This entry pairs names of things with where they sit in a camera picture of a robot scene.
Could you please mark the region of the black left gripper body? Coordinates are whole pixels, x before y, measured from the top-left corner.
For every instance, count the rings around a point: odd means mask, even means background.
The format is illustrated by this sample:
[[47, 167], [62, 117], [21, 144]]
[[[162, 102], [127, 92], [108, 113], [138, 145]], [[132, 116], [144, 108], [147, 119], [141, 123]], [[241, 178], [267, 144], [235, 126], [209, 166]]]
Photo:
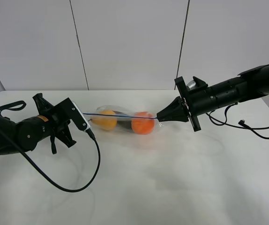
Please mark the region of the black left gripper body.
[[73, 113], [71, 109], [72, 100], [70, 98], [66, 98], [57, 105], [54, 105], [54, 108], [46, 116], [55, 122], [56, 127], [59, 127], [64, 122], [72, 120]]

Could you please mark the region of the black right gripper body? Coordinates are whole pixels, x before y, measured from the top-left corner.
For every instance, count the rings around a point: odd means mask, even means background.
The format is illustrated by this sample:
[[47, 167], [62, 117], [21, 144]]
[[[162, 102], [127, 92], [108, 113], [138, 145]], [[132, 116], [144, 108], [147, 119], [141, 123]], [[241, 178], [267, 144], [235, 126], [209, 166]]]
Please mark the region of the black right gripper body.
[[197, 116], [205, 114], [215, 108], [216, 100], [209, 86], [205, 89], [187, 90], [187, 84], [183, 77], [175, 80], [175, 85], [179, 91], [180, 97], [184, 98], [191, 117], [191, 124], [195, 132], [201, 130], [201, 126]]

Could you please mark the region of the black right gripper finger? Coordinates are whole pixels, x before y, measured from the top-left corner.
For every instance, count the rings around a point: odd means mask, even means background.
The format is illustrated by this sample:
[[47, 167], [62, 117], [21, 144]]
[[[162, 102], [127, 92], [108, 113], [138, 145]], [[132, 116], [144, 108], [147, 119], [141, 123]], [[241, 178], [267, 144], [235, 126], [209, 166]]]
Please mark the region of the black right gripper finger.
[[185, 99], [176, 97], [166, 108], [157, 113], [157, 119], [159, 122], [189, 122], [191, 117]]

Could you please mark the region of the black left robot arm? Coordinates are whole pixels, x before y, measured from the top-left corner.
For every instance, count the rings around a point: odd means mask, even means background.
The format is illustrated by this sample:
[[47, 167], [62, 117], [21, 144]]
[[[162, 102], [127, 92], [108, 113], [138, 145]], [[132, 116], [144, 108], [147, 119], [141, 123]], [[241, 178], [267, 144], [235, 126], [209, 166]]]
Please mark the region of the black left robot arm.
[[[89, 128], [83, 113], [70, 98], [52, 105], [42, 93], [38, 93], [33, 100], [38, 110], [37, 116], [15, 123], [0, 114], [0, 155], [33, 151], [45, 138], [50, 138], [52, 154], [56, 154], [55, 139], [69, 148], [76, 143], [68, 127], [71, 122], [81, 131]], [[0, 113], [4, 110], [19, 111], [25, 106], [24, 101], [17, 101], [0, 106]]]

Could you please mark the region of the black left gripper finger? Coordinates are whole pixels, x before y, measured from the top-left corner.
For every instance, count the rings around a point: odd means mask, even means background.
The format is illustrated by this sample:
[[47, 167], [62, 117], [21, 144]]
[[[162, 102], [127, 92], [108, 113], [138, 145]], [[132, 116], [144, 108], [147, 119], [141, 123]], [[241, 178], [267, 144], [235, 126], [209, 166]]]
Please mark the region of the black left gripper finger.
[[64, 143], [68, 148], [76, 144], [76, 141], [72, 138], [69, 125], [70, 121], [66, 121], [55, 129], [55, 137]]
[[39, 115], [47, 115], [54, 108], [54, 106], [43, 97], [42, 93], [38, 93], [32, 98], [35, 102]]

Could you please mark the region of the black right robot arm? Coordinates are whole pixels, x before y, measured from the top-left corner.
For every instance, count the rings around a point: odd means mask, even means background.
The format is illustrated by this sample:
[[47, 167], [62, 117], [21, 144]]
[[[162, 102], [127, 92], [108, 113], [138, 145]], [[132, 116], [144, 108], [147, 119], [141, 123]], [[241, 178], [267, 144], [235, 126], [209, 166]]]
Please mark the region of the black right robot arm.
[[269, 65], [252, 68], [212, 86], [197, 77], [188, 84], [182, 77], [174, 81], [179, 96], [157, 113], [157, 119], [160, 122], [189, 121], [194, 131], [199, 131], [199, 115], [269, 95]]

